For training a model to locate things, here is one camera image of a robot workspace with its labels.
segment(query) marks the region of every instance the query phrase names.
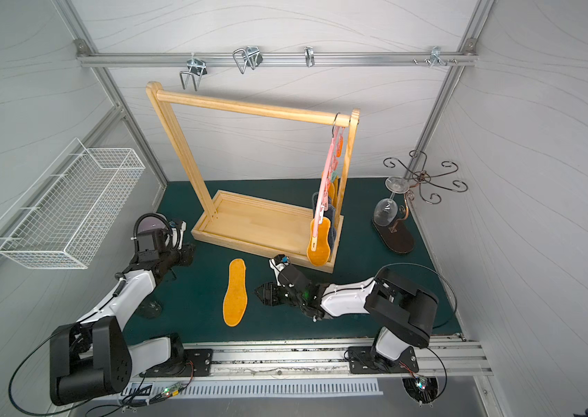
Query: orange insole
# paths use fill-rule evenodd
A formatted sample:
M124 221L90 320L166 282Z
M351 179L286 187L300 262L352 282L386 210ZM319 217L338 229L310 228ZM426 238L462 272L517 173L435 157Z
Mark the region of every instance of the orange insole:
M240 323L248 306L248 293L245 290L245 262L234 259L229 264L229 286L226 288L222 314L227 326Z
M308 261L314 266L322 266L329 260L331 256L331 246L329 246L329 230L331 229L331 221L328 218L322 218L322 223L317 228L317 247L313 251L313 228L315 227L315 219L310 222L310 243L306 255Z
M335 182L329 184L329 200L333 207L335 207Z

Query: black mounting bracket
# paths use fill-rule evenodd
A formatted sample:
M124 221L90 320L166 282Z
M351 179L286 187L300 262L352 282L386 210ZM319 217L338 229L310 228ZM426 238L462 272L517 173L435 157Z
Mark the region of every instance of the black mounting bracket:
M350 346L347 348L347 357L349 360L349 372L352 374L403 374L407 369L394 362L392 366L386 363L380 363L374 366L374 356L371 354L371 346ZM407 365L412 372L419 371L419 365L416 362L415 348L413 346L403 350L398 359L399 362Z
M210 375L210 365L213 362L213 349L185 349L185 359L192 363L192 367L186 366L180 374L176 376L190 376L192 369L194 369L194 376L208 376ZM157 378L159 376L171 376L162 375L160 372L149 369L146 372L139 374L141 378Z

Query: wire basket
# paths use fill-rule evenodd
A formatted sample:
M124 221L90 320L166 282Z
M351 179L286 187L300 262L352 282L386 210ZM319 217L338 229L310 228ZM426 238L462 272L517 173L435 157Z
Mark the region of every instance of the wire basket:
M88 268L143 170L131 148L75 139L0 218L0 253L30 269Z

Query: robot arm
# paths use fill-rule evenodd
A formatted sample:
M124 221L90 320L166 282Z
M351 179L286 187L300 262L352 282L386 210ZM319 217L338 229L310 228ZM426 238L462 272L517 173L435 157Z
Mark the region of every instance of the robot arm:
M370 314L383 325L373 343L373 359L390 365L409 346L425 348L431 338L438 299L388 268L353 284L316 284L285 255L269 261L275 282L255 290L265 305L296 306L313 321L343 314Z
M134 257L116 274L118 283L87 314L54 331L50 339L50 398L61 406L122 392L130 377L154 366L163 375L184 369L178 338L165 336L127 346L123 328L133 313L161 310L147 299L174 265L189 265L193 245L182 243L185 223L142 215L134 227ZM87 354L92 347L92 354Z

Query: wooden upright post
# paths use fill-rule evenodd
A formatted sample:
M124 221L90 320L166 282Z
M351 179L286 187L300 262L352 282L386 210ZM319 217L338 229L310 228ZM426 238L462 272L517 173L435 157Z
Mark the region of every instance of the wooden upright post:
M349 134L347 135L347 147L345 148L345 161L342 163L342 177L338 187L338 204L335 207L336 215L333 220L333 226L337 229L340 224L340 211L342 201L345 199L345 186L347 185L347 176L349 175L349 164L352 162L352 151L354 151L354 138L356 136L356 126L358 126L359 109L354 109L349 119Z
M176 154L178 154L178 158L181 160L181 164L183 169L185 169L187 178L190 179L190 183L194 188L194 192L197 193L197 197L201 203L201 206L204 207L206 215L210 218L213 218L216 215L215 204L213 204L213 200L210 198L208 188L206 188L206 183L201 177L199 167L194 161L192 151L190 151L190 146L187 144L185 135L182 134L181 125L178 123L178 118L173 113L171 104L165 101L160 101L157 98L157 92L161 90L162 84L156 81L149 82L148 86L146 87L146 93L148 93L148 98L150 98L152 108L155 109L157 116L160 118L166 135L169 137L171 145L173 145L173 149L176 151Z

